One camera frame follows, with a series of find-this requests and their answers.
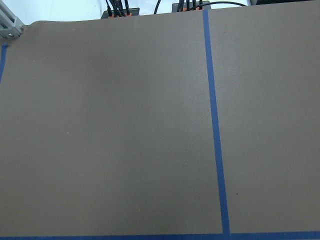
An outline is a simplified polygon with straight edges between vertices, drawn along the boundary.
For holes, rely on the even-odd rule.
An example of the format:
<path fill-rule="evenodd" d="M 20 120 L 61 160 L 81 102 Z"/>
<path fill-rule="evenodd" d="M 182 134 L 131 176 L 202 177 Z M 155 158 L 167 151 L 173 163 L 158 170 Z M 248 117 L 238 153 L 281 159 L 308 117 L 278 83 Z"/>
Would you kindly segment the brown paper table cover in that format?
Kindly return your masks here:
<path fill-rule="evenodd" d="M 0 42 L 4 240 L 320 237 L 317 0 Z"/>

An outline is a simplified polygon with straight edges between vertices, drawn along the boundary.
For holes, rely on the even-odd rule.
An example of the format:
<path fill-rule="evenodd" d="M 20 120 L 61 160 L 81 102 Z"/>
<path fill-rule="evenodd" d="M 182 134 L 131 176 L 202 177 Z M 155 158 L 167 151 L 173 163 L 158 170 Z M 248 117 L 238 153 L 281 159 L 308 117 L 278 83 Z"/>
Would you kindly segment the left orange connector board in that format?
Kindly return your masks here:
<path fill-rule="evenodd" d="M 129 14 L 127 14 L 127 11 L 124 10 L 124 15 L 125 16 L 139 16 L 140 15 L 140 8 L 139 7 L 130 8 Z M 111 19 L 111 18 L 120 18 L 120 17 L 122 17 L 122 15 L 119 10 L 117 10 L 115 13 L 114 10 L 112 10 L 110 8 L 109 10 L 107 9 L 102 13 L 101 19 Z"/>

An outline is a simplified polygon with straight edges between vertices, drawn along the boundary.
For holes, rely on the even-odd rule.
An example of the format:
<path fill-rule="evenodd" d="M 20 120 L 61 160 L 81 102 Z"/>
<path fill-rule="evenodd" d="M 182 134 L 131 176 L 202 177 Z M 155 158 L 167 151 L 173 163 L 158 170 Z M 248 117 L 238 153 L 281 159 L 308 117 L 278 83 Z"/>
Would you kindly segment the orange connector board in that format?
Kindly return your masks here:
<path fill-rule="evenodd" d="M 140 8 L 139 7 L 130 8 L 129 14 L 127 14 L 127 11 L 124 10 L 124 15 L 125 16 L 139 16 L 140 15 Z M 120 18 L 120 17 L 122 17 L 122 15 L 119 10 L 117 10 L 115 13 L 114 10 L 112 10 L 110 8 L 109 10 L 107 9 L 102 13 L 101 19 L 111 19 L 111 18 Z"/>
<path fill-rule="evenodd" d="M 202 4 L 208 4 L 208 3 L 209 3 L 208 0 L 203 0 L 203 1 L 202 1 Z M 196 1 L 196 2 L 195 2 L 195 5 L 193 5 L 193 2 L 190 1 L 190 2 L 189 2 L 189 8 L 191 9 L 191 8 L 193 8 L 194 6 L 198 6 L 199 4 L 200 4 L 199 1 Z M 173 3 L 173 4 L 171 5 L 171 12 L 172 12 L 172 13 L 176 13 L 176 12 L 177 12 L 178 5 L 179 5 L 179 2 Z M 211 5 L 205 5 L 205 6 L 202 6 L 202 8 L 205 9 L 205 10 L 210 10 L 212 7 L 211 7 Z M 186 10 L 187 10 L 187 2 L 185 1 L 184 4 L 183 4 L 183 11 L 186 11 Z"/>

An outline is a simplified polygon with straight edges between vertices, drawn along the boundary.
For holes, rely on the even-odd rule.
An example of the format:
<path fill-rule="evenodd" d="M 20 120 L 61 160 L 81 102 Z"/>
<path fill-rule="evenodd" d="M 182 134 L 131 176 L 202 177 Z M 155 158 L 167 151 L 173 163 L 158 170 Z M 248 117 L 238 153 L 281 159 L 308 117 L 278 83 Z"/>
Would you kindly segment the right orange connector board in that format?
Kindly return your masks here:
<path fill-rule="evenodd" d="M 203 0 L 203 1 L 202 1 L 202 4 L 208 4 L 208 3 L 209 3 L 208 0 Z M 194 6 L 198 6 L 199 4 L 200 4 L 199 1 L 196 1 L 196 2 L 195 2 L 195 5 L 193 5 L 193 2 L 190 1 L 190 2 L 189 2 L 189 8 L 191 9 L 191 8 L 193 8 Z M 176 12 L 177 12 L 178 5 L 179 5 L 179 2 L 173 3 L 173 4 L 171 5 L 171 12 L 172 12 L 172 13 L 176 13 Z M 205 6 L 202 6 L 202 8 L 205 9 L 205 10 L 210 10 L 212 7 L 211 7 L 211 5 L 205 5 Z M 184 4 L 183 4 L 183 11 L 186 11 L 186 10 L 187 10 L 187 2 L 185 1 Z"/>

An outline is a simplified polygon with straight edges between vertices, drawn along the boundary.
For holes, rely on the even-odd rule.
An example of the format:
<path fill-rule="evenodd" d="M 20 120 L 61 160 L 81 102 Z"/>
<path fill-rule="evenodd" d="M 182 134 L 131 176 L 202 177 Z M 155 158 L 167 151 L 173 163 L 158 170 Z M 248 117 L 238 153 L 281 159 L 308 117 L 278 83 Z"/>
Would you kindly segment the aluminium frame post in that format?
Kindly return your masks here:
<path fill-rule="evenodd" d="M 24 33 L 25 24 L 0 1 L 0 39 L 19 38 Z"/>

